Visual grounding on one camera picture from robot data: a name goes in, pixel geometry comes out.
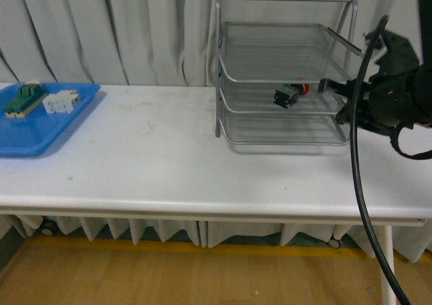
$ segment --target mesh tray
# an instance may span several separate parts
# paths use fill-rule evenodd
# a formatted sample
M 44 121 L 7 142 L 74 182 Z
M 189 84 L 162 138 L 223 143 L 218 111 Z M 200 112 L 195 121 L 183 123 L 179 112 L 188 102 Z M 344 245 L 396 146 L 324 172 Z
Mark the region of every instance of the mesh tray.
M 219 120 L 226 139 L 234 144 L 344 145 L 349 126 L 339 126 L 332 116 L 254 115 L 222 108 Z
M 359 49 L 320 24 L 223 24 L 219 61 L 233 82 L 355 78 Z
M 273 103 L 275 91 L 282 83 L 231 82 L 221 76 L 220 95 L 226 109 L 232 113 L 336 115 L 344 105 L 329 92 L 319 94 L 318 85 L 312 84 L 308 94 L 300 96 L 294 106 L 284 109 Z

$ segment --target white table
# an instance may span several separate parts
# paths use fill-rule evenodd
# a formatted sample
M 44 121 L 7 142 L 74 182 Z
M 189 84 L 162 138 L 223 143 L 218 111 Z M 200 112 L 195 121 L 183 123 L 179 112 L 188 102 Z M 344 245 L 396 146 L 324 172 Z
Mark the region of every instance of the white table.
M 235 147 L 214 127 L 214 88 L 102 86 L 42 156 L 0 159 L 0 213 L 360 223 L 348 146 Z M 391 251 L 392 225 L 432 219 L 432 162 L 362 130 L 359 144 Z

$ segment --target metal wire shelf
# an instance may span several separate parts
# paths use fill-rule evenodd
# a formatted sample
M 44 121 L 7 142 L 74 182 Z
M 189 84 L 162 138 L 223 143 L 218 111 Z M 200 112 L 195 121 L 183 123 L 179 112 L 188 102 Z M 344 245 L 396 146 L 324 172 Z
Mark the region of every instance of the metal wire shelf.
M 247 145 L 348 143 L 349 127 L 335 121 L 344 102 L 316 89 L 323 78 L 345 82 L 358 71 L 363 54 L 350 43 L 355 0 L 269 0 L 342 3 L 336 32 L 317 23 L 221 23 L 222 1 L 216 0 L 216 136 L 222 132 L 229 142 Z M 339 33 L 351 6 L 345 40 Z M 311 89 L 283 109 L 273 104 L 273 96 L 284 84 L 310 84 Z

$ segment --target table leg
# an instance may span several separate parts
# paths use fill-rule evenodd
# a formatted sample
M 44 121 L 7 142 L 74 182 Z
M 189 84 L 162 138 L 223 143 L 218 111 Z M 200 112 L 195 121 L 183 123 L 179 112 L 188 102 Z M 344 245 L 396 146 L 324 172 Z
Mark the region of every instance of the table leg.
M 392 227 L 389 225 L 376 227 L 377 237 L 387 258 L 390 268 L 394 272 Z M 396 305 L 396 295 L 390 287 L 385 275 L 381 271 L 381 299 L 383 305 Z
M 352 225 L 336 225 L 335 230 L 333 232 L 333 237 L 336 240 L 342 239 L 346 232 L 350 230 Z

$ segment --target white block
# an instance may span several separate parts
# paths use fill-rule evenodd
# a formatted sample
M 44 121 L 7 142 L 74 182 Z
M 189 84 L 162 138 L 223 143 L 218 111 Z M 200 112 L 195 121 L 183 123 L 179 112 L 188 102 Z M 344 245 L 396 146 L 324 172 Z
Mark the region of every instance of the white block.
M 78 94 L 75 90 L 60 90 L 57 94 L 49 94 L 43 100 L 43 106 L 48 114 L 69 114 L 80 102 L 80 94 Z

